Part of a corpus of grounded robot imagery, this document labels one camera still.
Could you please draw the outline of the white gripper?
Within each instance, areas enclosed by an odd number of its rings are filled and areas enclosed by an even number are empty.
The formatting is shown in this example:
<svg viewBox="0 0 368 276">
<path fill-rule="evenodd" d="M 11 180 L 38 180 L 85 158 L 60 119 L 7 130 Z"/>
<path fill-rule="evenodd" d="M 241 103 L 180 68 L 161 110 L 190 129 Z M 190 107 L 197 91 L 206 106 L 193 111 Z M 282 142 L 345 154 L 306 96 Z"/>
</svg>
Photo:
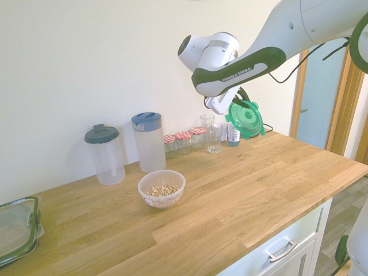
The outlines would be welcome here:
<svg viewBox="0 0 368 276">
<path fill-rule="evenodd" d="M 241 86 L 236 86 L 219 96 L 205 97 L 205 106 L 216 114 L 222 115 L 228 111 L 231 103 L 234 108 L 245 108 L 244 100 L 251 101 L 246 91 Z"/>
</svg>

